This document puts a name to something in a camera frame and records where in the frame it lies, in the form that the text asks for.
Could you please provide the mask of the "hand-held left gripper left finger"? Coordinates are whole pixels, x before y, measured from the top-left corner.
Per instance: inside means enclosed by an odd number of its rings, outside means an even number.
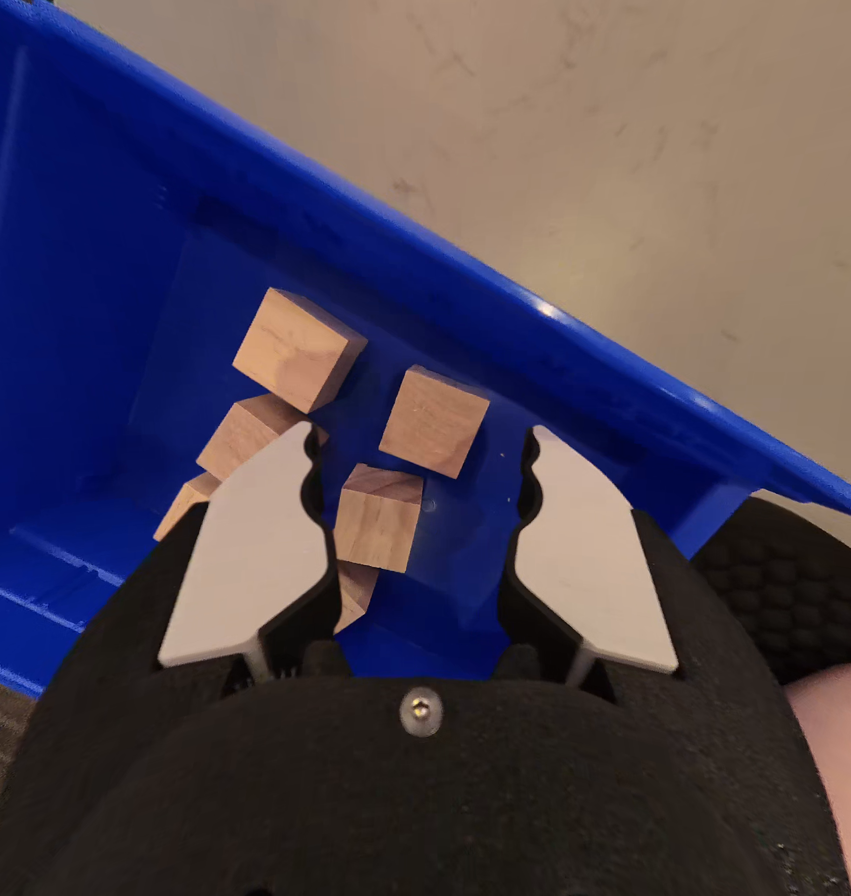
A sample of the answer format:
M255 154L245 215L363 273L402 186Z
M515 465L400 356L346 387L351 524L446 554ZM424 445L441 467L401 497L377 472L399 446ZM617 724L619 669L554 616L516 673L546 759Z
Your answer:
M316 427L301 421L241 464L207 502L158 662L242 657L252 679L300 678L339 621L333 536L322 517Z

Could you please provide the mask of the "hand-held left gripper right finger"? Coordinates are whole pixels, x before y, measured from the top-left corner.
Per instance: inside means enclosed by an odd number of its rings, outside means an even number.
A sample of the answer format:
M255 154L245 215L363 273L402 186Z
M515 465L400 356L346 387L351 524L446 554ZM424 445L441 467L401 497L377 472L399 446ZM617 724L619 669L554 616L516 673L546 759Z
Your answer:
M526 434L520 522L499 583L499 624L543 681L580 686L597 661L679 666L634 518L598 467L544 426Z

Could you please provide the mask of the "pale wooden cube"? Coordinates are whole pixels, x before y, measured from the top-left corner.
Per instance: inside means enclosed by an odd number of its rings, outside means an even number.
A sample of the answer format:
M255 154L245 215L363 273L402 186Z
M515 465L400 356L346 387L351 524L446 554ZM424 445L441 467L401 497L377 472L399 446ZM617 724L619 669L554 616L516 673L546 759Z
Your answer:
M422 491L421 476L357 463L340 493L333 530L338 560L403 574Z

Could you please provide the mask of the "group of wooden cubes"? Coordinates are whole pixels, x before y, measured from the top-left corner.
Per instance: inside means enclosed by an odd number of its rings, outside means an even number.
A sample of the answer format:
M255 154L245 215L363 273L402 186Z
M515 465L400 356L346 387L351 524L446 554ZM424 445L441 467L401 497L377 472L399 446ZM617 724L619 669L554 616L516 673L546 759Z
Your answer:
M161 541L188 509L209 499L242 462L274 442L310 414L334 402L359 356L372 362L367 338L305 297L270 288L240 342L232 366L265 389L235 402L211 435L197 465L162 517L154 539ZM419 364L401 379L388 378L387 399L377 380L359 378L352 392L357 409L344 414L352 439L341 439L336 423L317 426L319 444L338 462L340 490L327 507L338 515L343 484L357 463L438 482L459 477L485 419L490 401L464 385ZM341 632L367 611L381 570L338 560Z

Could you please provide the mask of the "blue plastic bin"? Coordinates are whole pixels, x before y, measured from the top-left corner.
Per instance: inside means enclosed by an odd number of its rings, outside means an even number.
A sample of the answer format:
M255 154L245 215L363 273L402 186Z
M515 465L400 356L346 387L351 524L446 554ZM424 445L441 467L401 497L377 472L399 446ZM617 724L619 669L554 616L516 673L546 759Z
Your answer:
M851 485L52 3L0 2L0 683L37 699L153 550L232 404L268 287L368 341L328 432L326 517L407 369L490 399L429 472L408 572L339 636L361 676L487 678L520 456L543 424L692 557L760 489Z

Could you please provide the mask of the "black padded elbow rest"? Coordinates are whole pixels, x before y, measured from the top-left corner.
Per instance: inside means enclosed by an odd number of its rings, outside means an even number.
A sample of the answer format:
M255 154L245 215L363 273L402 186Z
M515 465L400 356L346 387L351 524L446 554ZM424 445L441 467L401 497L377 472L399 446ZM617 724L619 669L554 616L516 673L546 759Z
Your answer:
M691 561L782 686L851 664L851 547L748 498Z

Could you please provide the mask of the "person's right forearm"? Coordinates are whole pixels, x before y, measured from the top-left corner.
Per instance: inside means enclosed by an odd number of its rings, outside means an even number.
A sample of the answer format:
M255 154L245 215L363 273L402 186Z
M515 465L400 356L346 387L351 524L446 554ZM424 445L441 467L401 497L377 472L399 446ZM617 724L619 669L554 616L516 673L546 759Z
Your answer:
M851 664L794 682L786 695L827 791L851 881Z

